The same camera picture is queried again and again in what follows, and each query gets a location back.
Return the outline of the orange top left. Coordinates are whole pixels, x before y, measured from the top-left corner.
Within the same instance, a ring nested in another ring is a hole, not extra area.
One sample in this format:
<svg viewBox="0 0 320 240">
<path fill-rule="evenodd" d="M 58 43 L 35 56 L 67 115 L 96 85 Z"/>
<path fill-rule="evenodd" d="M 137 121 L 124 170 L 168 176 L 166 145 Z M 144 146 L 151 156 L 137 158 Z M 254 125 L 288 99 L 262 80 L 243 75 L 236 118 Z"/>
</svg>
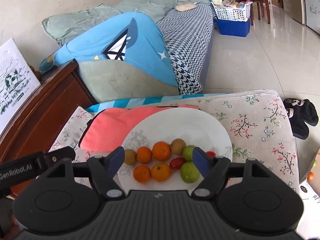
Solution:
<svg viewBox="0 0 320 240">
<path fill-rule="evenodd" d="M 152 160 L 152 150 L 146 146 L 138 148 L 136 160 L 141 164 L 148 164 Z"/>
</svg>

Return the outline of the blue plastic bin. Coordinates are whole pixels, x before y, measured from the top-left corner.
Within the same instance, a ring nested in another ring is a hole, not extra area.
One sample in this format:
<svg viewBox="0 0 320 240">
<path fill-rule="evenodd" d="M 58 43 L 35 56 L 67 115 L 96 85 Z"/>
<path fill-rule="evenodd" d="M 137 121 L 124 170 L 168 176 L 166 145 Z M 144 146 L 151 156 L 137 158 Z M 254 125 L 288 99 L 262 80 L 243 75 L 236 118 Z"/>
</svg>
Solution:
<svg viewBox="0 0 320 240">
<path fill-rule="evenodd" d="M 246 37 L 251 28 L 250 19 L 246 22 L 217 19 L 215 22 L 221 35 Z"/>
</svg>

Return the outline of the orange top right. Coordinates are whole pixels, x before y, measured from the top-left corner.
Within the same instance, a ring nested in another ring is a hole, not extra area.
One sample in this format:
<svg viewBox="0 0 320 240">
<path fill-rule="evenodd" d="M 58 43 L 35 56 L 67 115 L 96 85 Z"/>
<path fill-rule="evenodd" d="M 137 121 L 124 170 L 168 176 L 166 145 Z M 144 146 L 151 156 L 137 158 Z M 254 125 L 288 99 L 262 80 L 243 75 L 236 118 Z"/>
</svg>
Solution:
<svg viewBox="0 0 320 240">
<path fill-rule="evenodd" d="M 171 156 L 171 147 L 164 141 L 155 143 L 152 147 L 152 156 L 158 161 L 167 161 Z"/>
</svg>

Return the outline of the orange in cardboard box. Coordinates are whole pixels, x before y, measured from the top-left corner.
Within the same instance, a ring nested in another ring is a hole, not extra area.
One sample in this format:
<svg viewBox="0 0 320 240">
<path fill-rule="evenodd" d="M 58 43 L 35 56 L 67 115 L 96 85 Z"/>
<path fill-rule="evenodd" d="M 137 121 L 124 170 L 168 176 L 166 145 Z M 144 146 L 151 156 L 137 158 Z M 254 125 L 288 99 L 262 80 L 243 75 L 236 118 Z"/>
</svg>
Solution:
<svg viewBox="0 0 320 240">
<path fill-rule="evenodd" d="M 314 173 L 313 172 L 309 172 L 308 176 L 307 176 L 307 180 L 308 181 L 312 181 L 314 179 Z"/>
</svg>

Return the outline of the white plastic basket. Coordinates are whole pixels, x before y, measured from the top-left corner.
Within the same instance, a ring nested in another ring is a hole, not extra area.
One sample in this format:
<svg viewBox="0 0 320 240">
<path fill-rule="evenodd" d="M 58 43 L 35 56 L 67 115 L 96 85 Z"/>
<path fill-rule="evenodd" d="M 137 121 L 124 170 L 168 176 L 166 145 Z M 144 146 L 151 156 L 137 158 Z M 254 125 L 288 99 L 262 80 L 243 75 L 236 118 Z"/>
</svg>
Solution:
<svg viewBox="0 0 320 240">
<path fill-rule="evenodd" d="M 248 2 L 242 8 L 216 7 L 213 3 L 212 5 L 219 20 L 247 22 L 251 16 L 252 3 Z"/>
</svg>

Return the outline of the orange bottom right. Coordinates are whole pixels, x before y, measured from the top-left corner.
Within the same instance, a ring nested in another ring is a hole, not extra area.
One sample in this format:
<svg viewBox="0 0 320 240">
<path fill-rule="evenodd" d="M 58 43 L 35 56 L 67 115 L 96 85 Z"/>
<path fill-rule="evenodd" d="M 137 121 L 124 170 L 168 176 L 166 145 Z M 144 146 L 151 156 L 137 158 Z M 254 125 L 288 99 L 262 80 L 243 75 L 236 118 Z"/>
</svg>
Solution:
<svg viewBox="0 0 320 240">
<path fill-rule="evenodd" d="M 157 182 L 163 182 L 171 177 L 171 168 L 166 163 L 157 163 L 151 169 L 151 177 Z"/>
</svg>

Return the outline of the cardboard box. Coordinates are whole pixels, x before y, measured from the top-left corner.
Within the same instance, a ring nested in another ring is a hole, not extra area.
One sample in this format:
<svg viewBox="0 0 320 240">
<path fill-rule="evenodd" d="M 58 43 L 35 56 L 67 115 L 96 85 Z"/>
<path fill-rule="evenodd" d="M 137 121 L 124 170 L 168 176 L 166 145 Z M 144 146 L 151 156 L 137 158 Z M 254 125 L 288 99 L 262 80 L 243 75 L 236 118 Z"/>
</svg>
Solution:
<svg viewBox="0 0 320 240">
<path fill-rule="evenodd" d="M 307 152 L 304 150 L 298 158 L 299 167 L 299 195 L 303 201 L 316 200 L 319 202 L 318 193 L 312 188 L 312 181 L 315 179 L 317 168 L 319 168 L 319 150 Z M 307 180 L 309 172 L 314 173 L 312 181 Z"/>
</svg>

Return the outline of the green blanket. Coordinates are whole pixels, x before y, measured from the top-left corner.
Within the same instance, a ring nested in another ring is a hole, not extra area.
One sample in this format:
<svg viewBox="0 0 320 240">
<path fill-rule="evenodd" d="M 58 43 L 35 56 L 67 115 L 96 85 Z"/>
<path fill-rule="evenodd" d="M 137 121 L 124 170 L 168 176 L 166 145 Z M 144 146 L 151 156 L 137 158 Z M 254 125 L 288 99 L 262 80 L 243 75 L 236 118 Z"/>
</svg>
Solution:
<svg viewBox="0 0 320 240">
<path fill-rule="evenodd" d="M 43 31 L 60 46 L 94 26 L 126 12 L 142 12 L 159 22 L 167 12 L 184 2 L 208 4 L 209 0 L 123 0 L 114 7 L 100 4 L 96 7 L 50 16 L 42 20 Z"/>
</svg>

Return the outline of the brown kiwi right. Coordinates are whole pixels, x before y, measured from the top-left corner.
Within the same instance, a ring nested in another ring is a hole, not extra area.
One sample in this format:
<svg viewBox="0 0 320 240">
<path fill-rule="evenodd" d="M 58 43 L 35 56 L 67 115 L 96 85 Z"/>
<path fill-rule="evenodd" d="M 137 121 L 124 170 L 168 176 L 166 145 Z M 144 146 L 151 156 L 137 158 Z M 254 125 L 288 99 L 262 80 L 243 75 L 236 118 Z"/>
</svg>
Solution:
<svg viewBox="0 0 320 240">
<path fill-rule="evenodd" d="M 186 147 L 186 143 L 183 139 L 177 138 L 171 142 L 170 147 L 172 154 L 182 155 L 183 149 Z"/>
</svg>

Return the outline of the green fruit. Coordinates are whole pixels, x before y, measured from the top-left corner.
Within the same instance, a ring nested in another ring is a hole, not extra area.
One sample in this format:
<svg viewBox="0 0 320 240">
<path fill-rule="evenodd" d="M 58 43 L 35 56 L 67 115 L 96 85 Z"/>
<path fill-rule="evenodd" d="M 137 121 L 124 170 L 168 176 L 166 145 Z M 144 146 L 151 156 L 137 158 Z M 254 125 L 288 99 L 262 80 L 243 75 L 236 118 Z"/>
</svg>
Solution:
<svg viewBox="0 0 320 240">
<path fill-rule="evenodd" d="M 203 181 L 202 174 L 200 174 L 195 164 L 191 161 L 188 161 L 181 166 L 180 176 L 185 183 L 196 183 Z"/>
<path fill-rule="evenodd" d="M 186 161 L 193 161 L 193 150 L 196 146 L 188 145 L 183 149 L 183 157 Z"/>
</svg>

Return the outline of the orange bottom left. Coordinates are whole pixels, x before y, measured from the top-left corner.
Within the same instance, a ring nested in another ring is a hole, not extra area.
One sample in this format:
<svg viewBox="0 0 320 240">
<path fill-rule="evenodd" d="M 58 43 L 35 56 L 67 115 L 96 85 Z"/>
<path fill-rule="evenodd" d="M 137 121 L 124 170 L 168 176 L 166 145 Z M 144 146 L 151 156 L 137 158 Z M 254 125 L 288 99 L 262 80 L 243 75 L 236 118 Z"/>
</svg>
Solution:
<svg viewBox="0 0 320 240">
<path fill-rule="evenodd" d="M 139 183 L 147 183 L 151 179 L 151 170 L 146 165 L 139 165 L 133 170 L 133 178 Z"/>
</svg>

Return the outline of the black slipper far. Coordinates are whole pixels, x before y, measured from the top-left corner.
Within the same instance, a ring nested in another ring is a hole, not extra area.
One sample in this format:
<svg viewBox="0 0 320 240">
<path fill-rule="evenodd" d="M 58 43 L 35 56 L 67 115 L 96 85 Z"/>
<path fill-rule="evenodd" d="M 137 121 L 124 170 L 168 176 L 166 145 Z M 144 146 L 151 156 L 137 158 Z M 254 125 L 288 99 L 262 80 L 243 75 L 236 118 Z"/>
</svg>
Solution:
<svg viewBox="0 0 320 240">
<path fill-rule="evenodd" d="M 295 106 L 299 110 L 303 120 L 311 125 L 316 126 L 319 121 L 319 117 L 314 104 L 309 99 L 294 99 L 287 98 L 283 101 L 285 108 L 294 108 Z"/>
</svg>

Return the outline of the dark wooden side table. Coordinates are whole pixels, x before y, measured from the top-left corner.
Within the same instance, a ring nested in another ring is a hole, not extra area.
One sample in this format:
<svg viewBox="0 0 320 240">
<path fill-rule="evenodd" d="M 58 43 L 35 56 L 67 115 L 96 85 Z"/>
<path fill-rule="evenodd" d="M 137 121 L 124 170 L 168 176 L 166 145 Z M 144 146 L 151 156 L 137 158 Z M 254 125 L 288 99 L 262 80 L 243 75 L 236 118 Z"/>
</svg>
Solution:
<svg viewBox="0 0 320 240">
<path fill-rule="evenodd" d="M 95 103 L 75 60 L 47 72 L 1 135 L 1 162 L 49 151 L 77 107 Z"/>
</svg>

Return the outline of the red tomato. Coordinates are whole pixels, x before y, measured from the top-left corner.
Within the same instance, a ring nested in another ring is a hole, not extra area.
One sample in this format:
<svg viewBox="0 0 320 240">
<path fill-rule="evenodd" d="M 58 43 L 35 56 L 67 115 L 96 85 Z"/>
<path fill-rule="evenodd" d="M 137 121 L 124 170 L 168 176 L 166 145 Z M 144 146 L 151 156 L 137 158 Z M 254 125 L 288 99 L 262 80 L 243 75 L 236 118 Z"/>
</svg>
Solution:
<svg viewBox="0 0 320 240">
<path fill-rule="evenodd" d="M 216 153 L 213 151 L 207 151 L 206 154 L 212 158 L 214 158 L 216 156 Z"/>
<path fill-rule="evenodd" d="M 179 170 L 182 167 L 182 165 L 185 164 L 186 162 L 187 161 L 184 158 L 179 157 L 179 158 L 172 159 L 169 166 L 172 170 Z"/>
</svg>

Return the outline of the green fruit upper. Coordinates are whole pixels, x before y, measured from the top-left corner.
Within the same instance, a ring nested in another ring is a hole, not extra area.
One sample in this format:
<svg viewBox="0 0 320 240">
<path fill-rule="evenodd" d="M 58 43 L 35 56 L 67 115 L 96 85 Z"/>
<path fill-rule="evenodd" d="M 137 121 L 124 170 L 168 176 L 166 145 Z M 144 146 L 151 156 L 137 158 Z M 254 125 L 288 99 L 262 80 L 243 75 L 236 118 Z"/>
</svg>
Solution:
<svg viewBox="0 0 320 240">
<path fill-rule="evenodd" d="M 193 161 L 193 150 L 196 146 L 188 145 L 183 149 L 183 157 L 186 161 Z"/>
</svg>

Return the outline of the brown kiwi left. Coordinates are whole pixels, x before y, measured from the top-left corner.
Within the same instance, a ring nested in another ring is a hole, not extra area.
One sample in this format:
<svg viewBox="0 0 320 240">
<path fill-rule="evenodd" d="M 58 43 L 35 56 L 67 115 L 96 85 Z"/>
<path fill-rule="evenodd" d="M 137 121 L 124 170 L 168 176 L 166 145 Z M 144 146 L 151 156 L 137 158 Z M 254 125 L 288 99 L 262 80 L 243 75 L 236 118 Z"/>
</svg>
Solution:
<svg viewBox="0 0 320 240">
<path fill-rule="evenodd" d="M 136 163 L 136 152 L 131 149 L 125 150 L 125 159 L 124 163 L 126 165 L 134 165 Z"/>
</svg>

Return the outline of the red tomato centre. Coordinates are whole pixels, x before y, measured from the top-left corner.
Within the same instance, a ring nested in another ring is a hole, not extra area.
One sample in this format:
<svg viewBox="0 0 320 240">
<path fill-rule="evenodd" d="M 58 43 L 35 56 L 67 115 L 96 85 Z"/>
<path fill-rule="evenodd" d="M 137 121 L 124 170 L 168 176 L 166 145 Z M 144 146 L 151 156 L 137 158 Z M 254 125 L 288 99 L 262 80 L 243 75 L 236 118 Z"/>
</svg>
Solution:
<svg viewBox="0 0 320 240">
<path fill-rule="evenodd" d="M 185 164 L 186 162 L 187 161 L 184 158 L 179 157 L 179 158 L 172 159 L 169 166 L 172 170 L 179 170 L 182 167 L 182 165 Z"/>
</svg>

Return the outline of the houndstooth sofa cover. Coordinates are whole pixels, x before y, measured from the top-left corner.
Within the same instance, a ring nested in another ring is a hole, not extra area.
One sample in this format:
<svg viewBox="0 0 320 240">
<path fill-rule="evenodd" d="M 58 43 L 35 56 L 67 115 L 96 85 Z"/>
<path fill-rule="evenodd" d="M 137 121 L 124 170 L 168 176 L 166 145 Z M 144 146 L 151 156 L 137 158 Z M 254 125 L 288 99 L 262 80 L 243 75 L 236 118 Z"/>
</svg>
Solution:
<svg viewBox="0 0 320 240">
<path fill-rule="evenodd" d="M 215 12 L 211 5 L 167 12 L 157 25 L 163 34 L 181 95 L 204 89 L 214 33 Z"/>
</svg>

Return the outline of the brown kiwi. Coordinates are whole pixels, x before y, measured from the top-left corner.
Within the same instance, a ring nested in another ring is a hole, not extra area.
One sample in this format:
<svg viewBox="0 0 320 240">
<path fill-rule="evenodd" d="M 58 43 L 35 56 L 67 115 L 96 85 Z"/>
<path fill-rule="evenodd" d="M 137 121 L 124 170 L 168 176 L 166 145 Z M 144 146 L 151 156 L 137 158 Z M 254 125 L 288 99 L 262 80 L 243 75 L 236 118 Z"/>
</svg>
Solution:
<svg viewBox="0 0 320 240">
<path fill-rule="evenodd" d="M 183 139 L 177 138 L 171 142 L 170 147 L 172 154 L 182 155 L 183 149 L 186 147 L 186 143 Z"/>
<path fill-rule="evenodd" d="M 136 163 L 136 152 L 131 149 L 125 150 L 125 159 L 124 163 L 126 165 L 134 165 Z"/>
</svg>

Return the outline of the red tomato right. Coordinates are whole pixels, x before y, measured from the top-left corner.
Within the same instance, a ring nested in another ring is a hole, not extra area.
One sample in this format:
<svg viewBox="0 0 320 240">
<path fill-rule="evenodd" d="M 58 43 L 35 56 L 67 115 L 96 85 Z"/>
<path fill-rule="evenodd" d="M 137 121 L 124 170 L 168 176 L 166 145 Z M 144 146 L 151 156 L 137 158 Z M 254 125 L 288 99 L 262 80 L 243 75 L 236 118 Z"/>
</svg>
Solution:
<svg viewBox="0 0 320 240">
<path fill-rule="evenodd" d="M 216 153 L 213 151 L 207 151 L 206 154 L 212 158 L 214 158 L 216 156 Z"/>
</svg>

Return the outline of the black slipper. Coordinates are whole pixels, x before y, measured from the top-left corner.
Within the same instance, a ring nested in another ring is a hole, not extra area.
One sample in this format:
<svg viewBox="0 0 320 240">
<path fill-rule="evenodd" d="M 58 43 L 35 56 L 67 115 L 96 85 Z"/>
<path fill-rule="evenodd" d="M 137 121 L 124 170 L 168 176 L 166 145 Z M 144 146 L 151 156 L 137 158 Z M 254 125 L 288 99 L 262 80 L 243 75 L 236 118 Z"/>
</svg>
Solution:
<svg viewBox="0 0 320 240">
<path fill-rule="evenodd" d="M 309 136 L 309 128 L 304 122 L 300 111 L 297 108 L 287 108 L 286 112 L 293 136 L 301 140 L 307 139 Z"/>
<path fill-rule="evenodd" d="M 314 104 L 309 99 L 294 99 L 287 98 L 283 101 L 285 108 L 294 108 L 295 106 L 299 110 L 303 120 L 311 125 L 316 126 L 319 121 L 319 117 Z"/>
</svg>

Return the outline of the coral pink towel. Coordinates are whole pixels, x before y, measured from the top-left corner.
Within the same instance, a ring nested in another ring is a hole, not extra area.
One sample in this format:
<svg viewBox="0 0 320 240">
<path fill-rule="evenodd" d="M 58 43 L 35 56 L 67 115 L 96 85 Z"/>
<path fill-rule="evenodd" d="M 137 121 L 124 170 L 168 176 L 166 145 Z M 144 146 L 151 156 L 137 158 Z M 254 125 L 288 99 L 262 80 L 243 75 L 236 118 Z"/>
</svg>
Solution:
<svg viewBox="0 0 320 240">
<path fill-rule="evenodd" d="M 170 107 L 111 108 L 98 113 L 87 123 L 79 140 L 82 150 L 111 152 L 121 146 L 129 132 L 147 117 Z"/>
</svg>

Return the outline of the white milk carton box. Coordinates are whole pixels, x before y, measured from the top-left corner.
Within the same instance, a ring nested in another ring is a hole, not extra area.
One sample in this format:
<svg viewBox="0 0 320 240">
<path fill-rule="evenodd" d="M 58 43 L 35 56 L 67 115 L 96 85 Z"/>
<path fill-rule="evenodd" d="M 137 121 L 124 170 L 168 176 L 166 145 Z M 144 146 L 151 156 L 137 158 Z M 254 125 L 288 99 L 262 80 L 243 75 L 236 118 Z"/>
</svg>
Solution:
<svg viewBox="0 0 320 240">
<path fill-rule="evenodd" d="M 13 38 L 1 45 L 1 132 L 27 99 L 40 87 L 40 81 L 19 51 Z"/>
</svg>

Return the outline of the white round plate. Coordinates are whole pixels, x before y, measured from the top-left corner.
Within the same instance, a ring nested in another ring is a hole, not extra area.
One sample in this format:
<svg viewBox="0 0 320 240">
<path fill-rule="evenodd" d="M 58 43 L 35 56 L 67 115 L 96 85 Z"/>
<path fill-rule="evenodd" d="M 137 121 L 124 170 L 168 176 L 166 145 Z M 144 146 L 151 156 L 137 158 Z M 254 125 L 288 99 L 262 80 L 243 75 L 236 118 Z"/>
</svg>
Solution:
<svg viewBox="0 0 320 240">
<path fill-rule="evenodd" d="M 134 165 L 123 164 L 117 176 L 123 190 L 192 192 L 202 174 L 193 161 L 192 151 L 232 159 L 232 143 L 221 125 L 199 109 L 176 107 L 157 112 L 137 124 L 122 143 L 136 152 Z"/>
</svg>

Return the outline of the silver refrigerator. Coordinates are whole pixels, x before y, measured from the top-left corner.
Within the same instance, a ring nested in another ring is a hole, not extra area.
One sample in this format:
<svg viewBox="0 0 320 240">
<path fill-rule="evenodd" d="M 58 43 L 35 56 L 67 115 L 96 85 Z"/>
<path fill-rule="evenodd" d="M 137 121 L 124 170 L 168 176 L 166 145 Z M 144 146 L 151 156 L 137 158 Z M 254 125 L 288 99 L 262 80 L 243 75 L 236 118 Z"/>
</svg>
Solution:
<svg viewBox="0 0 320 240">
<path fill-rule="evenodd" d="M 319 0 L 285 0 L 285 5 L 292 19 L 319 34 Z"/>
</svg>

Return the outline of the green fruit lower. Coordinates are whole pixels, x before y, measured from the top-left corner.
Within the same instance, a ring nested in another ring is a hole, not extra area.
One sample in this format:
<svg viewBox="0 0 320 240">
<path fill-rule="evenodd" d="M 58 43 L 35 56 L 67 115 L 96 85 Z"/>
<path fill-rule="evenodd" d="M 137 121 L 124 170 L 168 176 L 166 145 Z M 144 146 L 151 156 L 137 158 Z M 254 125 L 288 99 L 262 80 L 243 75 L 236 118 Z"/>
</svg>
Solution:
<svg viewBox="0 0 320 240">
<path fill-rule="evenodd" d="M 203 181 L 202 174 L 200 174 L 195 164 L 191 161 L 188 161 L 181 166 L 180 176 L 185 183 L 196 183 Z"/>
</svg>

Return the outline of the black slipper near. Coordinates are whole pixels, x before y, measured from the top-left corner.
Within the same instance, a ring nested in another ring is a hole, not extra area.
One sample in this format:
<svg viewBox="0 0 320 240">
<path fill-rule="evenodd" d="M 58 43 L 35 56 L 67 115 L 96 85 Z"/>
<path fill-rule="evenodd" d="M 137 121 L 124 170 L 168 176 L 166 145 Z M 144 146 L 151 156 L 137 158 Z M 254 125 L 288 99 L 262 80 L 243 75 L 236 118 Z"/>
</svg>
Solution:
<svg viewBox="0 0 320 240">
<path fill-rule="evenodd" d="M 307 139 L 309 136 L 309 128 L 304 122 L 300 111 L 297 108 L 287 108 L 286 112 L 293 136 L 301 140 Z"/>
</svg>

